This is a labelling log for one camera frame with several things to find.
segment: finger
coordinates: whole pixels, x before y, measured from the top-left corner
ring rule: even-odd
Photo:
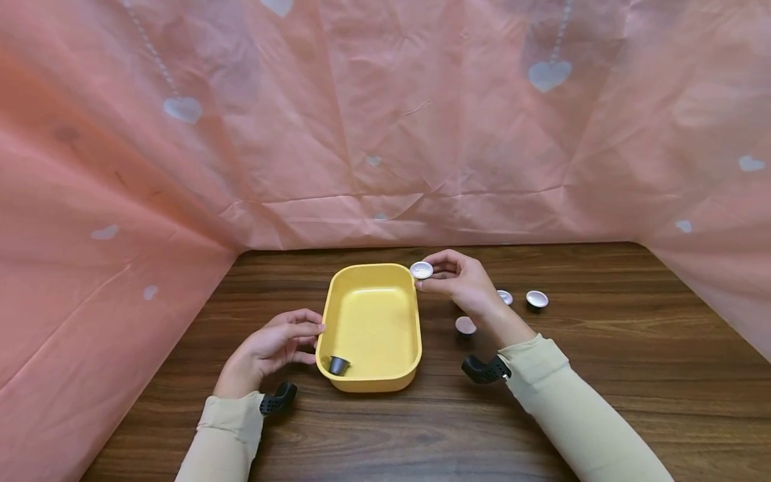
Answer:
[[[322,323],[322,316],[317,312],[307,308],[296,309],[293,312],[288,312],[285,314],[290,318],[290,323],[311,322],[315,323],[316,325],[320,325]]]
[[[295,338],[305,338],[309,336],[318,336],[321,335],[324,332],[324,329],[326,328],[325,325],[316,325],[312,322],[303,322],[303,323],[287,323],[286,325],[283,325],[281,329],[283,330],[284,339],[286,341],[295,339]]]
[[[457,277],[458,275],[456,273],[449,273],[447,271],[442,271],[440,273],[434,273],[431,275],[432,279],[453,279]]]
[[[448,273],[457,273],[458,266],[454,265],[453,263],[439,263],[434,265],[435,273],[441,273],[443,271],[447,271]]]
[[[427,263],[431,263],[431,265],[438,265],[440,263],[450,263],[459,268],[454,271],[460,271],[463,269],[463,266],[466,266],[471,261],[474,261],[474,258],[471,258],[470,256],[466,256],[465,254],[461,254],[458,251],[455,251],[454,249],[446,249],[444,251],[431,254],[430,256],[426,257],[424,261]]]
[[[315,345],[318,341],[318,338],[315,336],[303,336],[302,338],[297,339],[297,344],[300,346],[311,346]]]
[[[306,352],[294,352],[291,356],[293,363],[303,363],[305,365],[314,365],[316,363],[316,355]]]
[[[312,322],[321,324],[322,316],[317,312],[313,312],[307,308],[296,309],[293,312],[280,313],[276,315],[265,326],[283,325],[285,323],[299,323],[299,322]]]
[[[424,279],[417,281],[415,287],[424,293],[440,293],[442,295],[452,296],[455,292],[455,279]]]

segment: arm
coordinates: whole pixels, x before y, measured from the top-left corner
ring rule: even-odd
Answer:
[[[631,426],[538,335],[499,351],[507,385],[583,482],[663,482],[672,476]]]
[[[210,396],[177,482],[246,482],[262,434],[260,402],[252,392],[240,399]]]
[[[433,254],[424,292],[448,295],[485,328],[512,372],[509,389],[583,482],[671,481],[661,461],[612,406],[571,369],[551,340],[537,335],[501,300],[478,260]]]
[[[287,363],[315,364],[298,347],[314,345],[323,331],[321,315],[297,310],[276,316],[238,347],[206,400],[176,482],[246,482],[262,434],[264,395],[257,389]]]

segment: yellow plastic tray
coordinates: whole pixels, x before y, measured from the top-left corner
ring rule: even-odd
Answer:
[[[415,284],[401,265],[356,265],[338,271],[324,308],[316,365],[343,392],[395,392],[408,386],[423,354]],[[350,362],[342,376],[331,356]]]

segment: person's left hand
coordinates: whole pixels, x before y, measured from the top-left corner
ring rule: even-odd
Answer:
[[[259,389],[264,377],[289,362],[313,365],[315,355],[300,352],[298,347],[314,345],[324,328],[322,316],[309,309],[276,315],[231,355],[214,387],[214,395],[241,398]]]

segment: hand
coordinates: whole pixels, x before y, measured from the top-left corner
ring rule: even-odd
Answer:
[[[535,338],[536,333],[500,299],[478,260],[448,249],[424,261],[434,267],[434,274],[415,286],[449,296],[477,325],[492,332],[500,348]]]
[[[264,377],[290,362],[315,364],[316,356],[300,352],[298,347],[315,346],[324,328],[322,316],[309,309],[275,316],[231,355],[214,387],[214,395],[223,399],[241,398],[259,389]]]

